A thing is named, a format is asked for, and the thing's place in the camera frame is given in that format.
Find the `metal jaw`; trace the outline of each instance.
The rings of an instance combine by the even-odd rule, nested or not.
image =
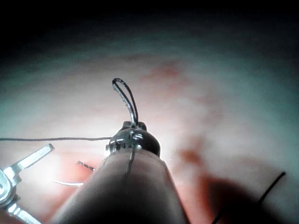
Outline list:
[[[40,224],[38,220],[16,204],[20,199],[20,197],[16,195],[16,185],[22,181],[19,173],[23,169],[31,167],[53,150],[54,147],[48,144],[13,165],[6,167],[4,170],[0,169],[0,207],[10,216],[16,217],[23,223]]]

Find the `curved needle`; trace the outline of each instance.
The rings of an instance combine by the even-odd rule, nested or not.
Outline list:
[[[55,183],[59,183],[61,185],[65,186],[71,186],[71,187],[80,187],[83,185],[83,183],[70,183],[70,182],[63,182],[63,181],[58,181],[58,180],[52,180]]]

